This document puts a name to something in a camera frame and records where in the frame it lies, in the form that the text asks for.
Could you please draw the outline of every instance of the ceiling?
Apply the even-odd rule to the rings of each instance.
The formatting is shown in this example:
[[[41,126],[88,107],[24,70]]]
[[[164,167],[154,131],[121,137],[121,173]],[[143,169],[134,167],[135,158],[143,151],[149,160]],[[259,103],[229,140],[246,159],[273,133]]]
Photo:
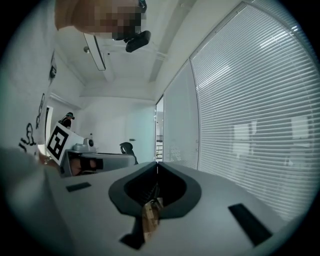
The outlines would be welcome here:
[[[121,79],[139,80],[152,86],[178,29],[196,1],[147,0],[142,30],[149,30],[151,39],[133,53],[126,52],[123,41],[97,37],[106,71],[99,71],[92,55],[84,52],[87,46],[84,34],[73,27],[58,32],[56,51],[87,88],[92,82],[100,81],[101,86],[107,87]]]

